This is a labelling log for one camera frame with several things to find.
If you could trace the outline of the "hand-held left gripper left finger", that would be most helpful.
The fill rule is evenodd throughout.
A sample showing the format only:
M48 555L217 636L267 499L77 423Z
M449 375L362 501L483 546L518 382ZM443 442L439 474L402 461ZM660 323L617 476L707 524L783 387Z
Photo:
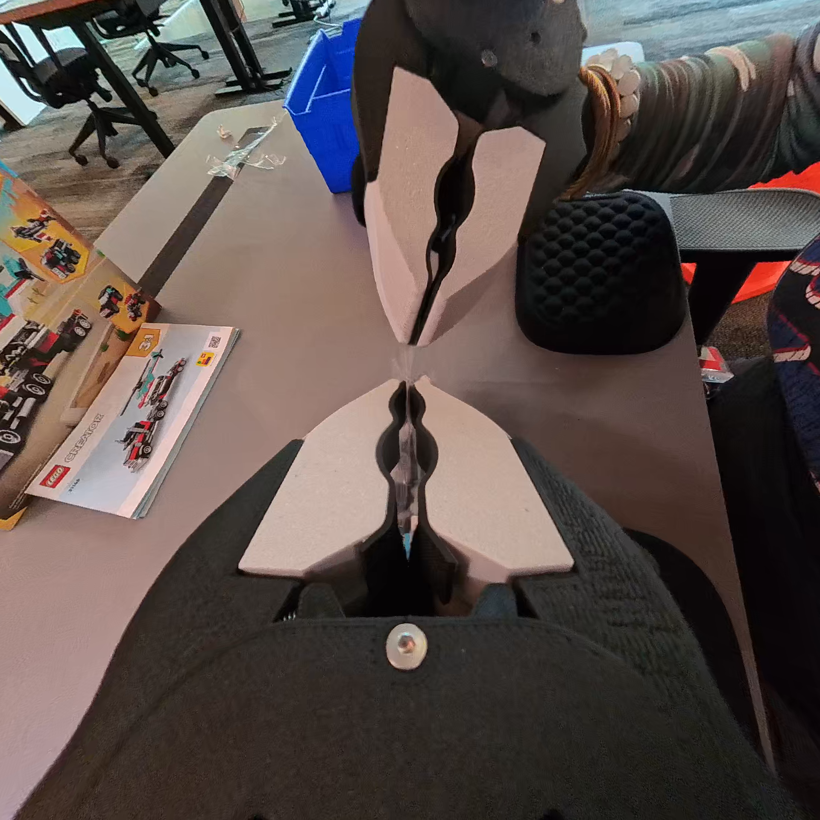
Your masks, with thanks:
M395 482L407 384L389 379L302 440L239 569L260 577L343 575L391 541L404 556Z

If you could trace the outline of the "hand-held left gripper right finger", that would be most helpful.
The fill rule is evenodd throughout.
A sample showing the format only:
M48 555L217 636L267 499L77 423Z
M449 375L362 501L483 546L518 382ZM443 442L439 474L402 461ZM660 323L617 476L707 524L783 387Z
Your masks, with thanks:
M411 559L436 612L575 562L511 437L428 376L408 391L419 471Z

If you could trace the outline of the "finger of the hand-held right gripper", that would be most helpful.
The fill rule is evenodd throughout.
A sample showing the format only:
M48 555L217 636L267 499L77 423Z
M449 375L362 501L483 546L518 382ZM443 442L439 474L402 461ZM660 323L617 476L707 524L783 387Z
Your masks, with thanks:
M366 184L364 215L375 287L399 343L412 342L431 282L436 190L457 134L457 118L434 85L395 67L381 160L376 178Z
M518 238L544 151L545 142L519 126L477 138L473 204L456 229L454 261L436 291L419 347L452 330L484 297L493 270Z

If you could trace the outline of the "clear bag of lego bricks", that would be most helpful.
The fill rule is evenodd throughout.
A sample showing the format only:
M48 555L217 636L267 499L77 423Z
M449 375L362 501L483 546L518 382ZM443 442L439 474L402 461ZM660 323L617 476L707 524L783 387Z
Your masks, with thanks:
M398 432L398 462L391 472L396 489L397 521L404 545L409 548L417 522L417 491L422 477L416 453L416 428L411 388L415 383L416 347L404 345L395 358L395 375L404 383L404 423Z

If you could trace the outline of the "blue plastic bin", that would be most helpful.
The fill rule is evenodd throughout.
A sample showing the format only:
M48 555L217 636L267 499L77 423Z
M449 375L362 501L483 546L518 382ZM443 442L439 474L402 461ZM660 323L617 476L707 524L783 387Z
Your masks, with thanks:
M317 32L284 99L284 109L332 193L351 189L359 154L351 87L360 24L352 19L335 33Z

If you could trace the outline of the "lego set box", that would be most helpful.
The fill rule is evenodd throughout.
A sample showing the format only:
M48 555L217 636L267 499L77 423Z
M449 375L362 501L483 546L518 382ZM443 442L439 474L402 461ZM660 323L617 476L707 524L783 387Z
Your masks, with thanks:
M1 529L160 306L1 165Z

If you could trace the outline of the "person's right forearm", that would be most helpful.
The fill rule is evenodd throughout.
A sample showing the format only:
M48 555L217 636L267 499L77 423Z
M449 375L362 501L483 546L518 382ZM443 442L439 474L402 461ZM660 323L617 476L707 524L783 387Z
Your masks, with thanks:
M605 190L740 190L819 159L819 24L636 66Z

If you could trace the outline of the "empty clear plastic bag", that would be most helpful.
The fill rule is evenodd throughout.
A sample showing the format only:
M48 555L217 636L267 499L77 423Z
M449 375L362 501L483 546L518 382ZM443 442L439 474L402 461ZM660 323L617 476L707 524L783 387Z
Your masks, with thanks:
M269 123L247 129L240 138L234 138L231 131L219 126L220 150L209 154L205 160L208 176L234 181L246 167L265 171L282 168L287 156L268 148L268 143L287 117L286 113L274 115Z

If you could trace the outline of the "lego instruction booklet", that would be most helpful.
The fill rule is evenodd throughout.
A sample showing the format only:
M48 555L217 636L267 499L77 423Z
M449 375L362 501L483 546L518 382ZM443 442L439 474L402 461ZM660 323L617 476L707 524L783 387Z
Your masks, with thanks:
M143 518L240 335L229 325L141 325L28 496Z

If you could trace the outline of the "red white packet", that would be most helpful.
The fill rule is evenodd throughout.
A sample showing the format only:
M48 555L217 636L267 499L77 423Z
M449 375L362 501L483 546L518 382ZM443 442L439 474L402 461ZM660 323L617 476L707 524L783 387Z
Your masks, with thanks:
M732 368L716 347L700 346L699 365L701 380L706 389L717 388L734 377Z

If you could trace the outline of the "black office chair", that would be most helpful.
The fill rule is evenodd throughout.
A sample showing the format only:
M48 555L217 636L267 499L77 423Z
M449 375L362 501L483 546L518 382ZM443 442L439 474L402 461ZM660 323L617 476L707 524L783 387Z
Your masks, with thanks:
M99 155L109 168L118 169L120 163L110 154L108 140L118 136L117 125L137 126L135 115L129 108L97 105L94 97L110 103L114 96L100 84L98 69L84 48L45 49L47 56L36 61L15 31L2 27L2 64L28 99L54 110L78 103L88 107L85 123L68 149L71 157L87 166L88 158L79 149L96 135Z
M185 67L193 79L199 79L199 71L178 55L195 51L203 60L210 58L208 52L196 44L160 41L161 23L166 19L161 13L162 5L162 1L116 1L91 20L95 33L103 40L118 40L137 35L146 37L146 50L132 70L131 76L136 84L146 89L152 97L159 94L151 83L152 75L159 63L167 69Z

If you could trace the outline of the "dark printed sweater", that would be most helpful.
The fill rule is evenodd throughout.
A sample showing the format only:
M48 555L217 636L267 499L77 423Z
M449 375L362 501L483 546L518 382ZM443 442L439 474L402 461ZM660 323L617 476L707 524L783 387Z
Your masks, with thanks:
M776 285L767 313L775 373L799 449L819 487L819 237Z

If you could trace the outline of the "wooden desk with black legs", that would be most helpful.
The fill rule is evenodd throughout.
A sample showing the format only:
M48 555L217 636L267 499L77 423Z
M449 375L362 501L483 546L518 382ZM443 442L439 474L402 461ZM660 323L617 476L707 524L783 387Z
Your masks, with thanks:
M175 147L158 121L154 111L146 106L132 82L109 57L91 25L92 20L117 7L115 1L40 1L2 2L1 25L22 24L42 31L69 28L97 64L113 92L135 116L137 124L149 137L163 158Z

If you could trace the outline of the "black desk leg frame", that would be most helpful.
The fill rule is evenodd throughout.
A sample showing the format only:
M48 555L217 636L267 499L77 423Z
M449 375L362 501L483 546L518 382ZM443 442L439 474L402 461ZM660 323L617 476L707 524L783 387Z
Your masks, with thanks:
M262 67L234 2L200 1L199 5L232 71L232 77L216 91L217 97L266 94L292 79L293 68L266 71Z

